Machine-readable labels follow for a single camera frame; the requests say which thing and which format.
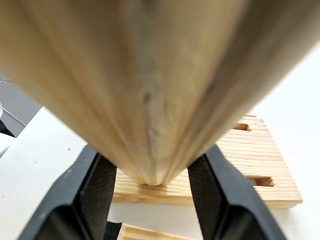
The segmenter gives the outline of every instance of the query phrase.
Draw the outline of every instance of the wooden board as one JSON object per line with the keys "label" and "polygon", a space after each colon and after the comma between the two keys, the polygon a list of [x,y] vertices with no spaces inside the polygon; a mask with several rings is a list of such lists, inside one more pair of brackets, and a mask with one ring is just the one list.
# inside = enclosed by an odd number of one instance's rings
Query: wooden board
{"label": "wooden board", "polygon": [[117,240],[192,240],[192,238],[153,231],[143,227],[122,223]]}
{"label": "wooden board", "polygon": [[156,186],[319,40],[320,1],[4,0],[0,34],[1,71],[136,183]]}
{"label": "wooden board", "polygon": [[[239,122],[238,129],[230,129],[217,141],[224,156],[252,179],[269,208],[291,208],[301,203],[295,181],[264,122],[248,115]],[[118,169],[113,201],[193,205],[188,172],[184,170],[167,186],[147,186],[134,183]]]}

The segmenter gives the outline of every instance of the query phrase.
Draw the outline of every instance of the black clamp jaw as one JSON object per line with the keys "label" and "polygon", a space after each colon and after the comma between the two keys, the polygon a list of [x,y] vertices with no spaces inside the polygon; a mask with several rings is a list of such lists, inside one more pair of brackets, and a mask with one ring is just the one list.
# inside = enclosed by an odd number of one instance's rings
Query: black clamp jaw
{"label": "black clamp jaw", "polygon": [[[20,240],[116,240],[107,222],[117,168],[86,146],[52,185]],[[188,167],[204,240],[285,240],[252,186],[214,146]]]}

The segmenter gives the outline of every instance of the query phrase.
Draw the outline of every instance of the wooden block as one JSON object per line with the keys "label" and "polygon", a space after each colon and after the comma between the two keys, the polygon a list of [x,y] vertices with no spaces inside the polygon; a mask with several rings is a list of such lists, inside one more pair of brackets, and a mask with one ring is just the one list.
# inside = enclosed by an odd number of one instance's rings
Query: wooden block
{"label": "wooden block", "polygon": [[0,68],[156,186],[280,81],[319,23],[318,0],[4,0]]}
{"label": "wooden block", "polygon": [[[268,207],[291,208],[301,203],[295,181],[264,122],[246,115],[239,123],[234,127],[237,129],[230,129],[217,141],[224,156],[252,180]],[[113,201],[193,205],[188,171],[184,170],[167,186],[148,186],[133,182],[118,169]]]}
{"label": "wooden block", "polygon": [[117,240],[192,240],[192,238],[177,236],[170,233],[153,231],[143,227],[122,223]]}

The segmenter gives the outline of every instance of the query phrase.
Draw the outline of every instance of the white surface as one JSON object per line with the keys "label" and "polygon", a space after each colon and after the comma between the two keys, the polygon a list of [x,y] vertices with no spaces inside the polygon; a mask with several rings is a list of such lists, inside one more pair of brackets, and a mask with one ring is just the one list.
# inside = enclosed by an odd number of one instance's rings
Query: white surface
{"label": "white surface", "polygon": [[[272,210],[290,240],[318,240],[320,45],[254,112],[264,119],[304,203]],[[55,179],[86,144],[42,108],[0,159],[0,239],[15,239]],[[109,220],[201,239],[193,206],[113,203]]]}

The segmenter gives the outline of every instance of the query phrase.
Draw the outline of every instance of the wood grain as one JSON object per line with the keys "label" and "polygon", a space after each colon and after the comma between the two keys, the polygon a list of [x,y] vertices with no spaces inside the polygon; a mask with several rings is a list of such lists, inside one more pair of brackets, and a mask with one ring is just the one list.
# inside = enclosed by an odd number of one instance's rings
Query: wood grain
{"label": "wood grain", "polygon": [[[264,122],[244,116],[240,123],[250,131],[230,129],[217,145],[226,158],[247,178],[269,208],[291,208],[302,203],[301,195]],[[113,201],[193,205],[188,171],[184,170],[167,186],[139,185],[117,170]]]}
{"label": "wood grain", "polygon": [[167,184],[319,39],[317,0],[0,2],[0,70],[136,183]]}
{"label": "wood grain", "polygon": [[192,238],[177,236],[170,233],[153,231],[143,227],[122,223],[117,240],[192,240]]}

